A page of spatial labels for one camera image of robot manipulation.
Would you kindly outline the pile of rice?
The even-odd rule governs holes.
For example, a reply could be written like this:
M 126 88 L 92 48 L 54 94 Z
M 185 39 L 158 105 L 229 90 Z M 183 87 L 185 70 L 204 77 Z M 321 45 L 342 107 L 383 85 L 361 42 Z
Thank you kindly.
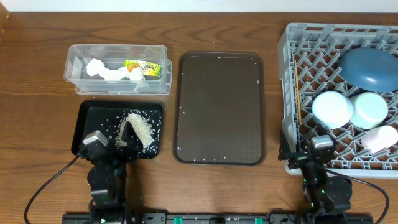
M 162 112 L 160 110 L 122 109 L 113 118 L 116 124 L 108 125 L 106 136 L 113 141 L 116 149 L 127 146 L 127 142 L 121 139 L 121 135 L 124 125 L 130 122 L 143 144 L 143 150 L 138 153 L 138 157 L 150 159 L 158 155 L 162 127 Z

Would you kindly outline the wooden chopstick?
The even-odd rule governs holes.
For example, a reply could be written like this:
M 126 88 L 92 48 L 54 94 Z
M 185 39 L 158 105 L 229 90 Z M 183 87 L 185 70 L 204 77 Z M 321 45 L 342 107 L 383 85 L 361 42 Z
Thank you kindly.
M 295 74 L 295 86 L 297 93 L 297 106 L 298 106 L 298 123 L 299 126 L 302 125 L 302 114 L 301 114 L 301 99 L 300 99 L 300 89 L 299 89 L 299 76 L 297 71 L 297 61 L 294 60 L 294 74 Z

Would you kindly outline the light blue bowl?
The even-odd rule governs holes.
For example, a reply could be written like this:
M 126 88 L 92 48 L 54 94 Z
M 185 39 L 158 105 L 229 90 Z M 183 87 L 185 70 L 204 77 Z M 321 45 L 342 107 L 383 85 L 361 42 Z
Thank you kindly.
M 314 120 L 325 129 L 336 129 L 351 119 L 353 105 L 345 95 L 336 91 L 326 91 L 313 100 L 312 114 Z

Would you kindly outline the yellow snack wrapper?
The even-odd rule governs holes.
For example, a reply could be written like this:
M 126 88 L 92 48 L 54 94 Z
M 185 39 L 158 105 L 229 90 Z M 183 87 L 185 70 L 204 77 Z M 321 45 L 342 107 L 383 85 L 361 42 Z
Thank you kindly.
M 162 71 L 159 64 L 143 60 L 125 60 L 124 66 L 129 72 L 141 72 L 141 75 L 150 77 L 159 77 Z

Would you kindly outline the white tissue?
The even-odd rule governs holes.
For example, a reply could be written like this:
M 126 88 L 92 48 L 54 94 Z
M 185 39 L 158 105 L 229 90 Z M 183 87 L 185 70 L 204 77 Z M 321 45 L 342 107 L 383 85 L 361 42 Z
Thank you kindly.
M 134 91 L 139 88 L 149 87 L 144 78 L 144 61 L 139 60 L 125 60 L 125 64 L 119 69 L 112 70 L 105 67 L 105 64 L 98 59 L 92 59 L 86 67 L 86 72 L 89 76 L 99 75 L 108 83 L 115 83 L 118 80 L 136 81 L 137 86 Z

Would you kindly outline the pink cup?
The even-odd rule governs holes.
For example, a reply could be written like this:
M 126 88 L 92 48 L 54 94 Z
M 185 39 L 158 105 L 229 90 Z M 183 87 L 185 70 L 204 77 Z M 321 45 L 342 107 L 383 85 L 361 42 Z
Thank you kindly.
M 397 130 L 392 126 L 380 126 L 368 131 L 361 144 L 372 154 L 393 146 L 397 142 Z

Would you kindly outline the light green bowl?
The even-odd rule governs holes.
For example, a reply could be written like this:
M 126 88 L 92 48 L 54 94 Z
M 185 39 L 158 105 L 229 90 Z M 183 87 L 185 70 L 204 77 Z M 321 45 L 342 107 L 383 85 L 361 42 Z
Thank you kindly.
M 350 121 L 361 129 L 372 129 L 379 126 L 388 114 L 386 101 L 373 92 L 364 92 L 349 99 L 353 105 Z

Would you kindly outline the dark blue plate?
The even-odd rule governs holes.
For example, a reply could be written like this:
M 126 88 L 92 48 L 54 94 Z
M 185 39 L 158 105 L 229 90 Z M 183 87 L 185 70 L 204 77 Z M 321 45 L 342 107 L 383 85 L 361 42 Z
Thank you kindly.
M 344 80 L 375 92 L 397 90 L 397 58 L 380 49 L 347 51 L 338 62 Z

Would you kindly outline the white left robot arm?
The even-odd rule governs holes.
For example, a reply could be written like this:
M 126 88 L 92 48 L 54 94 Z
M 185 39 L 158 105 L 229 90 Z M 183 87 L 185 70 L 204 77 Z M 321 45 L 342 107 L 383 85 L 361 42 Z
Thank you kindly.
M 81 157 L 94 167 L 87 181 L 91 187 L 88 223 L 134 224 L 135 211 L 126 202 L 126 164 L 137 159 L 143 144 L 132 124 L 126 122 L 121 131 L 126 143 L 120 151 L 112 148 L 101 131 L 88 134 L 81 145 Z

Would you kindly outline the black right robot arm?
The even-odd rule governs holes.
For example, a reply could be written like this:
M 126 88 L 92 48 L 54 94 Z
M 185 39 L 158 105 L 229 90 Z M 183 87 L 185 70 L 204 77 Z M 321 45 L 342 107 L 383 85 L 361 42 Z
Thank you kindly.
M 278 160 L 288 161 L 301 170 L 309 202 L 322 213 L 340 213 L 351 208 L 352 182 L 339 175 L 330 177 L 324 165 L 334 156 L 336 141 L 329 135 L 315 136 L 306 151 L 292 152 L 280 133 Z

